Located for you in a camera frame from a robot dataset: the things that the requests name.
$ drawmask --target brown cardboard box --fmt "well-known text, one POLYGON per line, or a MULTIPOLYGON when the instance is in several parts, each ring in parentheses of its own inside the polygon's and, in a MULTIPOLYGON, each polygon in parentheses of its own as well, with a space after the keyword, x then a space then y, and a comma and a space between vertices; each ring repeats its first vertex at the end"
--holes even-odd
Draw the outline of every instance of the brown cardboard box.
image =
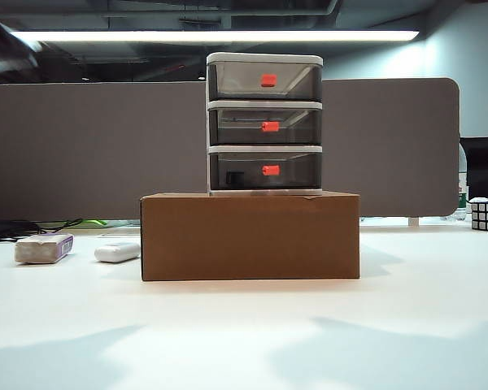
POLYGON ((143 280, 359 278, 359 196, 141 200, 143 280))

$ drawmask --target white desk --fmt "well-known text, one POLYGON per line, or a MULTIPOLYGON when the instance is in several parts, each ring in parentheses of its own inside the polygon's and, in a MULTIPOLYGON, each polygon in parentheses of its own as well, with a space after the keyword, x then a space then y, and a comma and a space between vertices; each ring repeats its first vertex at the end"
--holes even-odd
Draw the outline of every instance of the white desk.
POLYGON ((362 227, 360 280, 141 282, 0 244, 0 390, 488 390, 488 232, 362 227))

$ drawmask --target fluorescent light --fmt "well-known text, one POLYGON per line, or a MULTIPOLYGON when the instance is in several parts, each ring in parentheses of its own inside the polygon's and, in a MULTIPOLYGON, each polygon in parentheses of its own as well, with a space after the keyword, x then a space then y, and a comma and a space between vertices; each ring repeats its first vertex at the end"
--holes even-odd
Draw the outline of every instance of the fluorescent light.
POLYGON ((42 42, 387 42, 411 41, 417 31, 15 31, 42 42))

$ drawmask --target white eraser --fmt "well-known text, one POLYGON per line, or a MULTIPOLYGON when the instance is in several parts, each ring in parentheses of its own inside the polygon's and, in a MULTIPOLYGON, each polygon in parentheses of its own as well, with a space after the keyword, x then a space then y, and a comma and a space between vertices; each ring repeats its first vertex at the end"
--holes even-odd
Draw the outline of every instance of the white eraser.
POLYGON ((16 241, 15 261, 31 264, 51 264, 68 254, 72 248, 72 234, 36 234, 16 241))
POLYGON ((100 262, 124 262, 139 256, 139 244, 133 242, 119 242, 100 246, 94 251, 94 256, 100 262))

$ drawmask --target ceiling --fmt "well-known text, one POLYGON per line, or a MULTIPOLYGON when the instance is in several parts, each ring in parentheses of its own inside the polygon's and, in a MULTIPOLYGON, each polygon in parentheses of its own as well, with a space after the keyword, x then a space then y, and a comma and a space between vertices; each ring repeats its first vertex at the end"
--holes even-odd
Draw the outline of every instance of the ceiling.
MULTIPOLYGON (((0 0, 0 23, 19 30, 425 28, 442 0, 0 0)), ((214 51, 317 54, 373 44, 44 44, 41 82, 197 80, 214 51)))

